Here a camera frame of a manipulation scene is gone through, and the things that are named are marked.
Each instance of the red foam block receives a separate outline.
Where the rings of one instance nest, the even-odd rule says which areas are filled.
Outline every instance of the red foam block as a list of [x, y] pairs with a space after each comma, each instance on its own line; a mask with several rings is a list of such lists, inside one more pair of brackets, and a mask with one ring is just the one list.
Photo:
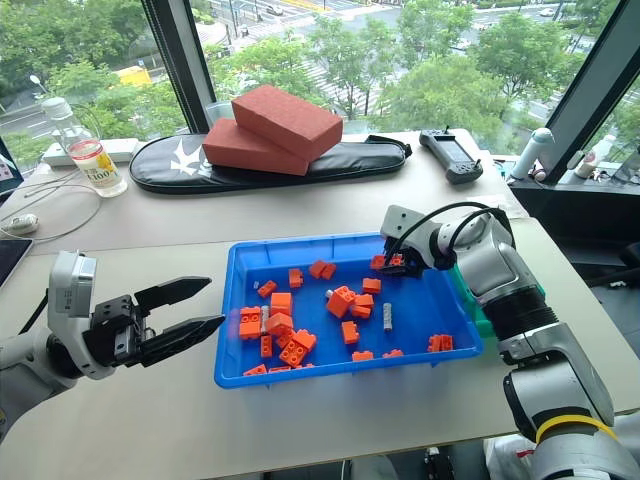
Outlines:
[[231, 101], [238, 125], [304, 159], [316, 160], [342, 139], [342, 118], [271, 85]]
[[209, 163], [223, 167], [305, 175], [309, 164], [275, 143], [238, 127], [234, 120], [219, 119], [202, 143]]

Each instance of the white mouse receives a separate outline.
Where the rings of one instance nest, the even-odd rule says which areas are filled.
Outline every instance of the white mouse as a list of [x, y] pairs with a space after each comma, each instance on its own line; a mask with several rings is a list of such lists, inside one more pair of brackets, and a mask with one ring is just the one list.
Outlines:
[[0, 228], [11, 235], [26, 235], [35, 232], [38, 226], [38, 217], [27, 213], [10, 218]]

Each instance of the bottle cap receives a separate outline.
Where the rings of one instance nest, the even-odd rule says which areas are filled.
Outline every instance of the bottle cap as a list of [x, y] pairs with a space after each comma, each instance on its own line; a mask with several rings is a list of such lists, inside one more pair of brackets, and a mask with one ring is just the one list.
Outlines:
[[44, 113], [51, 120], [64, 120], [65, 118], [73, 115], [71, 107], [67, 101], [62, 97], [49, 98], [42, 102], [42, 109]]

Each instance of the screen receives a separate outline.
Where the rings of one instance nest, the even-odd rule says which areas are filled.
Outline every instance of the screen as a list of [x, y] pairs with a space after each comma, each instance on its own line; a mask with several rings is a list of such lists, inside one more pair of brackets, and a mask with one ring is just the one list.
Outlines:
[[0, 240], [0, 287], [29, 251], [33, 240]]

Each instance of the window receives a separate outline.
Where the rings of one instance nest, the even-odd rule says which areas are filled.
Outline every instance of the window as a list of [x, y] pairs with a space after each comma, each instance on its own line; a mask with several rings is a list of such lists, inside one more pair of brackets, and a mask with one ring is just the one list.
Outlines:
[[49, 96], [95, 117], [103, 138], [185, 130], [139, 0], [0, 0], [0, 45], [0, 136], [22, 171], [52, 143]]
[[617, 0], [191, 0], [218, 100], [270, 83], [345, 131], [451, 125], [520, 153]]

